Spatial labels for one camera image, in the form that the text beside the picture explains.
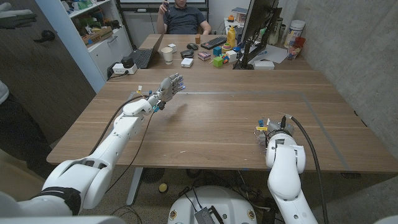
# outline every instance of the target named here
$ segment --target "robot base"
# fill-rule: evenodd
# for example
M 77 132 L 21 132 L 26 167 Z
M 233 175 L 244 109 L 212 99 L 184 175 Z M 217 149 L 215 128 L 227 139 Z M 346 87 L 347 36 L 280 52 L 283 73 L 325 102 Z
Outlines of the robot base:
M 223 223 L 257 223 L 256 215 L 251 204 L 236 192 L 219 186 L 203 186 L 195 188 L 198 200 L 193 191 L 187 192 L 187 197 L 192 201 L 196 210 L 200 211 L 200 205 L 205 208 L 214 206 Z M 195 218 L 195 210 L 185 195 L 174 202 L 170 209 L 168 224 L 198 223 Z M 215 223 L 219 223 L 214 213 L 211 217 Z

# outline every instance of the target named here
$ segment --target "paper cup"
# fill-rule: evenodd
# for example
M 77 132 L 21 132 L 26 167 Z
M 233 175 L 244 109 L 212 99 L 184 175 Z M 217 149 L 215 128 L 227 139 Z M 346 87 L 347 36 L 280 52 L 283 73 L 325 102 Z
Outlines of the paper cup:
M 173 64 L 173 48 L 164 47 L 162 48 L 163 58 L 166 61 L 166 65 Z

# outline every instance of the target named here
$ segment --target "monitor stand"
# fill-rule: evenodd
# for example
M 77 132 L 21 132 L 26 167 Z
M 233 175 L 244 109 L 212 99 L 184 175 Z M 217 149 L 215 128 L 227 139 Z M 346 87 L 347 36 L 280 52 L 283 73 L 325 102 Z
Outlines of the monitor stand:
M 268 38 L 271 34 L 273 27 L 275 27 L 275 25 L 276 25 L 276 20 L 279 18 L 282 8 L 276 8 L 276 9 L 273 9 L 273 11 L 274 11 L 273 12 L 274 14 L 271 17 L 270 22 L 268 23 L 265 33 L 261 37 L 261 42 L 258 44 L 258 46 L 252 52 L 250 52 L 250 45 L 252 43 L 254 43 L 255 40 L 247 41 L 244 45 L 243 59 L 241 62 L 238 60 L 234 64 L 233 69 L 245 69 L 245 70 L 253 70 L 254 69 L 253 65 L 249 64 L 249 62 L 255 56 L 257 56 L 257 54 L 262 52 L 267 47 Z

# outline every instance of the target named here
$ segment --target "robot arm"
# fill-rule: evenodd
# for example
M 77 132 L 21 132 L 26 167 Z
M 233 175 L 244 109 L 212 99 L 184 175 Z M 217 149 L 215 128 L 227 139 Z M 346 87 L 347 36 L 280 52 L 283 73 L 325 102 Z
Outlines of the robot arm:
M 50 217 L 78 215 L 97 206 L 111 181 L 112 171 L 124 147 L 141 130 L 144 115 L 164 108 L 173 96 L 184 90 L 178 73 L 160 84 L 148 99 L 129 103 L 115 119 L 111 134 L 91 155 L 65 161 L 57 166 L 44 183 L 41 193 L 24 202 L 15 202 L 0 194 L 0 217 Z
M 278 128 L 280 131 L 270 138 L 266 152 L 266 163 L 271 168 L 269 191 L 286 223 L 318 223 L 301 189 L 299 174 L 305 167 L 304 147 L 294 141 L 292 127 L 287 132 Z

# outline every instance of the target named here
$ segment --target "wooden table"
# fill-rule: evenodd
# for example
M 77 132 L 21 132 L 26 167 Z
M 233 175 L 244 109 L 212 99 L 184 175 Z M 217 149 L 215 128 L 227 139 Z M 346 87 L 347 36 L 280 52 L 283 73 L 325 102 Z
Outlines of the wooden table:
M 157 38 L 148 36 L 141 48 L 152 48 Z M 203 35 L 201 41 L 212 38 L 215 36 Z M 143 91 L 155 91 L 166 76 L 178 72 L 187 89 L 153 115 L 133 166 L 266 170 L 264 149 L 256 141 L 254 127 L 262 117 L 280 120 L 282 112 L 296 117 L 307 130 L 321 170 L 398 172 L 396 159 L 333 85 L 302 57 L 275 64 L 272 71 L 232 70 L 232 64 L 216 68 L 209 60 L 200 60 L 196 51 L 192 67 L 182 68 L 180 52 L 190 42 L 195 42 L 194 35 L 165 35 L 159 51 L 167 44 L 177 46 L 172 65 L 157 55 L 150 69 L 108 81 L 47 160 L 58 164 L 87 156 L 112 114 L 138 85 Z M 141 133 L 127 144 L 119 165 L 130 164 L 147 120 Z M 298 128 L 294 138 L 305 148 L 306 170 L 315 170 L 310 148 Z

